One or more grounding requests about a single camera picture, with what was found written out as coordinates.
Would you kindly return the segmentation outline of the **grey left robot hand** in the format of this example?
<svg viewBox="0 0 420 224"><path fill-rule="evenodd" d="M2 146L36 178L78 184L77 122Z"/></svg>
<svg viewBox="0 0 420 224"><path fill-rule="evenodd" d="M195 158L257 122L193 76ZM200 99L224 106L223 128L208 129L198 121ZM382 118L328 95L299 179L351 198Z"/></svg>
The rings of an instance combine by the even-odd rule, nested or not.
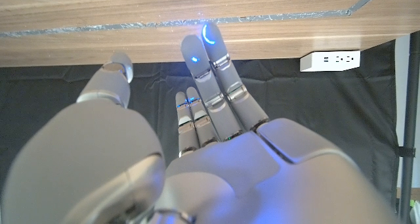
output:
<svg viewBox="0 0 420 224"><path fill-rule="evenodd" d="M194 87L177 93L178 158L165 163L128 109L133 65L115 54L14 159L2 223L397 223L339 147L271 120L216 24L181 43Z"/></svg>

